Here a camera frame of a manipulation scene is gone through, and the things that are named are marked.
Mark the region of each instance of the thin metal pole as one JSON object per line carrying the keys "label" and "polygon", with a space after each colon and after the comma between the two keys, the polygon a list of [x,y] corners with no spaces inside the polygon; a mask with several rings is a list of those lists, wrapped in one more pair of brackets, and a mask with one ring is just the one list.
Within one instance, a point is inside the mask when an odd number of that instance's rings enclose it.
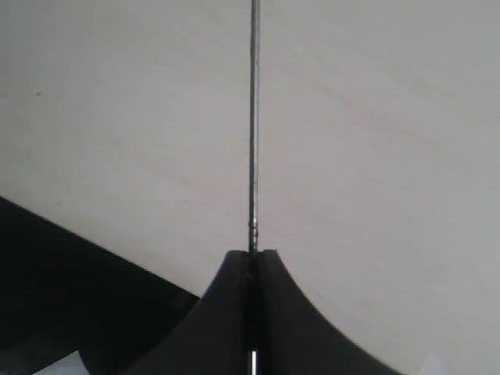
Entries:
{"label": "thin metal pole", "polygon": [[259,215],[259,53],[260,0],[252,0],[252,36],[250,40],[250,185],[248,218],[248,252],[258,248]]}

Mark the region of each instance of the metal rod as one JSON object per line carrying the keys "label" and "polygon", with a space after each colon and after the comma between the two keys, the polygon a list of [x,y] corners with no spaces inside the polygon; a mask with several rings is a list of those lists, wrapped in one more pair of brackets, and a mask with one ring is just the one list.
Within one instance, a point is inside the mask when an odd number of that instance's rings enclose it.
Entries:
{"label": "metal rod", "polygon": [[252,36],[250,39],[250,185],[248,218],[248,252],[258,248],[259,216],[259,53],[260,0],[252,0]]}

